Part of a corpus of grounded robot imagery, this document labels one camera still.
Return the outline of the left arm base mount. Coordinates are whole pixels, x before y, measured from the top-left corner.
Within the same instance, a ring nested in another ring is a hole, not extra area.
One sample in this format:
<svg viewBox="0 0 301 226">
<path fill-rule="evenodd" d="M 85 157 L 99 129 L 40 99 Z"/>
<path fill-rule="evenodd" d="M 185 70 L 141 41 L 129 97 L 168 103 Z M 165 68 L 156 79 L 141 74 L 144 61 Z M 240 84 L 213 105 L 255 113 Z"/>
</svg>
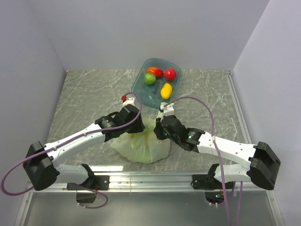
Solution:
<svg viewBox="0 0 301 226">
<path fill-rule="evenodd" d="M 98 175 L 93 178 L 88 178 L 83 184 L 78 185 L 75 183 L 68 183 L 67 191 L 76 191 L 77 204 L 86 209 L 98 209 L 104 207 L 109 199 L 103 191 L 109 189 L 110 176 Z M 97 195 L 104 197 L 104 203 L 99 206 L 87 206 L 86 204 L 92 204 L 96 201 Z"/>
</svg>

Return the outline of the pale green plastic bag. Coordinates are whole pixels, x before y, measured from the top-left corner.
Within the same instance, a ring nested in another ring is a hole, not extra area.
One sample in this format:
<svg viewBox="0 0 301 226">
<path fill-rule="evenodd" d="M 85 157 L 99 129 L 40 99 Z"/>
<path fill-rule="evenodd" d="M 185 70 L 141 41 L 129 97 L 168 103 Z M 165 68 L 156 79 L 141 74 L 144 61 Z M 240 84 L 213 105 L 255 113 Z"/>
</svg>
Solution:
<svg viewBox="0 0 301 226">
<path fill-rule="evenodd" d="M 111 147 L 131 162 L 151 164 L 169 155 L 171 142 L 158 140 L 154 129 L 155 120 L 143 118 L 144 131 L 141 133 L 124 133 L 113 140 Z"/>
</svg>

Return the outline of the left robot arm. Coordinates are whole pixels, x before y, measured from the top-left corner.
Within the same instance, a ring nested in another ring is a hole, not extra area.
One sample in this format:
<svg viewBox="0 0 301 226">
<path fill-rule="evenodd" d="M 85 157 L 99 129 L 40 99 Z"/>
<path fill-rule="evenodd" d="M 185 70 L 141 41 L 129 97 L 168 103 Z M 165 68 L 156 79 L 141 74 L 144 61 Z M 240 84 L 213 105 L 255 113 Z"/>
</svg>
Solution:
<svg viewBox="0 0 301 226">
<path fill-rule="evenodd" d="M 70 183 L 79 189 L 96 188 L 97 178 L 87 164 L 64 165 L 63 162 L 91 146 L 103 144 L 123 133 L 144 130 L 141 110 L 127 104 L 119 112 L 103 116 L 87 128 L 56 142 L 30 145 L 23 168 L 36 191 L 54 183 Z"/>
</svg>

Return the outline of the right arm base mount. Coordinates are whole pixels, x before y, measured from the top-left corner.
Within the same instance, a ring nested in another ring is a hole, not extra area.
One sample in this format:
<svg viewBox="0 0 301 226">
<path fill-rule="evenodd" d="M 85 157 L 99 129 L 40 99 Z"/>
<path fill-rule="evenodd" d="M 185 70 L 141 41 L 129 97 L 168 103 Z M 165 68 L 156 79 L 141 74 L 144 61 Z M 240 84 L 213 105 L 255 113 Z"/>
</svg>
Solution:
<svg viewBox="0 0 301 226">
<path fill-rule="evenodd" d="M 210 167 L 207 174 L 193 174 L 190 186 L 194 190 L 204 190 L 205 200 L 209 204 L 221 206 L 225 204 L 225 197 L 222 182 L 214 178 L 217 168 L 220 168 L 220 165 L 215 163 Z"/>
</svg>

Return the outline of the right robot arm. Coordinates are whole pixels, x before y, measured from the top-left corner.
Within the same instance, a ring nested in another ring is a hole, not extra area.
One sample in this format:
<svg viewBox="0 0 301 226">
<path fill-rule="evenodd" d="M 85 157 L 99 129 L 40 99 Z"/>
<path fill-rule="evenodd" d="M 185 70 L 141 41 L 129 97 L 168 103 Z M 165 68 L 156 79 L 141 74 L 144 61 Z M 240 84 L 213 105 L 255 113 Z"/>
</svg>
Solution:
<svg viewBox="0 0 301 226">
<path fill-rule="evenodd" d="M 194 174 L 192 187 L 200 190 L 217 190 L 225 183 L 231 189 L 235 182 L 251 182 L 255 186 L 273 190 L 281 165 L 271 147 L 259 142 L 243 144 L 217 137 L 196 128 L 186 128 L 174 116 L 156 119 L 154 133 L 159 140 L 170 139 L 188 152 L 212 154 L 233 161 L 231 165 L 213 164 L 207 174 Z"/>
</svg>

